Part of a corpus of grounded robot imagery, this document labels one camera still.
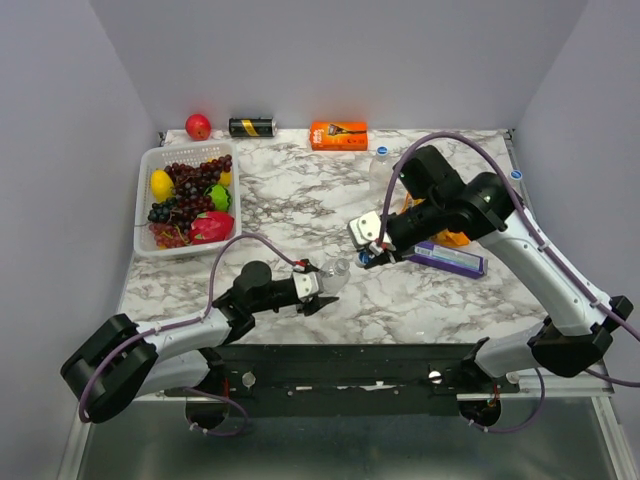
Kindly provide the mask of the clear bottle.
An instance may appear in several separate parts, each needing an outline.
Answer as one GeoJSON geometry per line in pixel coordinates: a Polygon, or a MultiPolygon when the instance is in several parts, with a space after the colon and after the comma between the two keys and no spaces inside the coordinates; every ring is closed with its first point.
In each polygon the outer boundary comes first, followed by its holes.
{"type": "Polygon", "coordinates": [[[385,157],[375,155],[369,166],[369,187],[376,196],[384,196],[393,174],[393,159],[388,153],[385,157]]]}
{"type": "Polygon", "coordinates": [[[344,258],[327,260],[319,272],[322,293],[335,296],[350,279],[350,262],[344,258]]]}

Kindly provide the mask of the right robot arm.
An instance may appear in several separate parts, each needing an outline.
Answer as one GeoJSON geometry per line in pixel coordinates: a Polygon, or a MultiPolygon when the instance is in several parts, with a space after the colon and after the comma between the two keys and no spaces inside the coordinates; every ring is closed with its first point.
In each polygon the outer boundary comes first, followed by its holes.
{"type": "Polygon", "coordinates": [[[426,146],[401,165],[399,177],[418,205],[388,217],[371,211],[347,226],[354,247],[369,257],[366,268],[404,261],[441,231],[462,233],[500,259],[547,313],[528,330],[479,340],[459,370],[467,389],[480,392],[509,372],[536,367],[572,378],[603,358],[632,303],[589,282],[498,174],[464,182],[437,148],[426,146]]]}

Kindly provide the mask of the purple toothpaste box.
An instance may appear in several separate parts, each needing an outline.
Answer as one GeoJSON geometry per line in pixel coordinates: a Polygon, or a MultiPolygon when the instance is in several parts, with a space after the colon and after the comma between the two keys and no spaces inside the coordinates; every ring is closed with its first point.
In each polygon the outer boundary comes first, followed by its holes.
{"type": "Polygon", "coordinates": [[[408,259],[414,263],[436,268],[470,279],[486,275],[488,262],[479,255],[424,241],[417,244],[408,259]]]}

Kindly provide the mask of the orange snack bag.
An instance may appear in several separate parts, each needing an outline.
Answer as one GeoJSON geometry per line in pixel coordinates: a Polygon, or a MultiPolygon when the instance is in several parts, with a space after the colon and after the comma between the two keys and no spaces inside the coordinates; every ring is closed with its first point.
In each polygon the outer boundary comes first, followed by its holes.
{"type": "MultiPolygon", "coordinates": [[[[422,199],[414,199],[409,193],[405,194],[404,202],[399,212],[404,213],[409,208],[417,206],[422,199]]],[[[452,232],[450,230],[442,230],[429,238],[429,241],[447,248],[461,248],[468,246],[471,241],[464,233],[452,232]]]]}

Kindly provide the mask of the red dragon fruit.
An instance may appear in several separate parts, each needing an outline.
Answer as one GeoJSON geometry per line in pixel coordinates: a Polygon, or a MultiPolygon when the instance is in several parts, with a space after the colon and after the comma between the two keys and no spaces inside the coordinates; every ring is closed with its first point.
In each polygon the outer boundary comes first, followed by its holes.
{"type": "Polygon", "coordinates": [[[231,237],[235,219],[226,212],[207,211],[196,216],[189,231],[194,245],[217,243],[231,237]]]}

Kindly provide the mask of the orange razor box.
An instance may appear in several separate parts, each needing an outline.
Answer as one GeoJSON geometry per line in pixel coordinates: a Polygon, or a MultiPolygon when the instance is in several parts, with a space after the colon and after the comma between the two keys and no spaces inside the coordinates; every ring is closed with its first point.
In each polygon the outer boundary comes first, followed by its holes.
{"type": "Polygon", "coordinates": [[[368,125],[366,122],[313,122],[309,140],[314,151],[365,151],[368,125]]]}

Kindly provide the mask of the green toy fruit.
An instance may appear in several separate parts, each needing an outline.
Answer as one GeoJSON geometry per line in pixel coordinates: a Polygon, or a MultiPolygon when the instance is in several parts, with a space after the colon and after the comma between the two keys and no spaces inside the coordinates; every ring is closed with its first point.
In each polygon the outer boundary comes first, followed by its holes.
{"type": "Polygon", "coordinates": [[[212,185],[205,191],[205,195],[211,200],[215,211],[229,211],[232,205],[232,195],[225,186],[220,184],[212,185]]]}

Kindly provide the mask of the yellow fruit behind grapes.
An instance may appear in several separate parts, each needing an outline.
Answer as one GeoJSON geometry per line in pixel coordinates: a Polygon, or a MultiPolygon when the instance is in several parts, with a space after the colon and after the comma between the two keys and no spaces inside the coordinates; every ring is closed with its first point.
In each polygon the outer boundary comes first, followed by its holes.
{"type": "Polygon", "coordinates": [[[218,183],[224,187],[228,187],[232,183],[232,173],[223,171],[220,173],[218,183]]]}

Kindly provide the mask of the light red grapes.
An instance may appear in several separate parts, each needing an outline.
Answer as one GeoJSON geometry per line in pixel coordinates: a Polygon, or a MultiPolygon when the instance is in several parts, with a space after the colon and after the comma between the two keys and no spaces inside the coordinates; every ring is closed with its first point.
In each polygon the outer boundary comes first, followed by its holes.
{"type": "Polygon", "coordinates": [[[148,227],[158,249],[182,248],[190,245],[189,237],[178,227],[163,223],[151,223],[148,227]]]}

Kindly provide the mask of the red grape bunch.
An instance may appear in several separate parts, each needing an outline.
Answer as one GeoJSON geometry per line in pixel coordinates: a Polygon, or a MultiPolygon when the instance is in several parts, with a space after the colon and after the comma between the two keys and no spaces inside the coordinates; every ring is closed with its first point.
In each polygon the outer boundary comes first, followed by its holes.
{"type": "Polygon", "coordinates": [[[176,206],[170,219],[171,224],[186,228],[197,215],[215,211],[205,191],[212,185],[219,184],[218,179],[223,171],[232,173],[233,157],[230,154],[211,158],[198,166],[173,163],[164,168],[174,183],[174,195],[170,199],[176,206]]]}

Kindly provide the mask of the dark blue grapes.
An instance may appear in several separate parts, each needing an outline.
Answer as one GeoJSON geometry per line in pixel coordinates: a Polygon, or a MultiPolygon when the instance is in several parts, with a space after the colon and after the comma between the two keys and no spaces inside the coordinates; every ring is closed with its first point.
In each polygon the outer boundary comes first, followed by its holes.
{"type": "Polygon", "coordinates": [[[168,224],[175,206],[176,201],[174,199],[153,203],[147,214],[147,221],[151,223],[168,224]]]}

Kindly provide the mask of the yellow lemon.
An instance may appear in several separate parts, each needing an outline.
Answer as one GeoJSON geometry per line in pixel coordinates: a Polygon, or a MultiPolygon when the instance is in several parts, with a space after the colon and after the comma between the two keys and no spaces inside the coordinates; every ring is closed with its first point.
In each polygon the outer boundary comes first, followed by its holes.
{"type": "Polygon", "coordinates": [[[158,203],[165,202],[174,195],[174,183],[170,175],[161,169],[155,170],[150,177],[150,188],[158,203]]]}

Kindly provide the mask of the black gold can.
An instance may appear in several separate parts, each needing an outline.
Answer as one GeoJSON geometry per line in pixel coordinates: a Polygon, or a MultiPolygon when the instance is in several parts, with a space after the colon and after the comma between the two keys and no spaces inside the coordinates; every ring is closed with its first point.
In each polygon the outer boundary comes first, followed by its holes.
{"type": "Polygon", "coordinates": [[[273,138],[277,126],[273,118],[230,118],[228,130],[232,138],[273,138]]]}

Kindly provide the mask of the red apple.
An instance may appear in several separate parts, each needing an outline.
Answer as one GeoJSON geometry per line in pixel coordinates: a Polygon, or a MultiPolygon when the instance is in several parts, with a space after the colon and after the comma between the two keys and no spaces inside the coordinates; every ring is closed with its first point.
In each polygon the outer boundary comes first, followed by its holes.
{"type": "Polygon", "coordinates": [[[205,141],[211,135],[212,126],[205,115],[192,114],[186,119],[185,131],[192,140],[205,141]]]}

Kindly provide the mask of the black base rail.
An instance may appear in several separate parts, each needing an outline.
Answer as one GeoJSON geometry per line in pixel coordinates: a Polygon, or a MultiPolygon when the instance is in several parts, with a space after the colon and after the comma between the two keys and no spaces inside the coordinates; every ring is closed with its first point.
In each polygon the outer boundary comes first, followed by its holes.
{"type": "Polygon", "coordinates": [[[197,389],[227,394],[252,418],[455,416],[518,385],[468,375],[470,344],[233,344],[202,348],[197,389]]]}

